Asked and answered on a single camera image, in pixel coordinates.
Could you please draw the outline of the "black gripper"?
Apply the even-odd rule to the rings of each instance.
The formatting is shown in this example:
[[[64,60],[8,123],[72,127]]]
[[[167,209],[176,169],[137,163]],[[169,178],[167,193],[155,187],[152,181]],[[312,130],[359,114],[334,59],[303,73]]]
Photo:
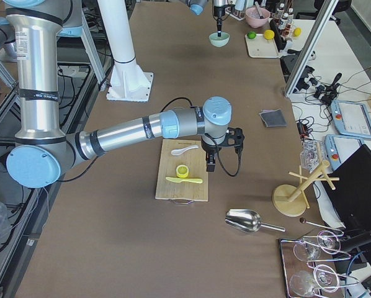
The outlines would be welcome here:
[[[217,141],[212,137],[202,137],[202,149],[206,152],[206,171],[215,171],[216,157],[220,151]]]

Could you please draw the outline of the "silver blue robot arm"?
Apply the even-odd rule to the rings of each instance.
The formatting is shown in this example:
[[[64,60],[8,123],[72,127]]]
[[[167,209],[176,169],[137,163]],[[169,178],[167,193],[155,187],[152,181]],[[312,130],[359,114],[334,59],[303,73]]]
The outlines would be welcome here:
[[[157,137],[199,135],[213,171],[215,155],[229,145],[231,104],[223,97],[203,106],[175,108],[93,132],[75,132],[71,121],[87,114],[88,100],[64,99],[58,84],[59,36],[87,40],[81,1],[7,1],[6,17],[14,27],[17,50],[21,128],[7,156],[11,178],[28,188],[59,181],[83,161],[94,161],[117,148]]]

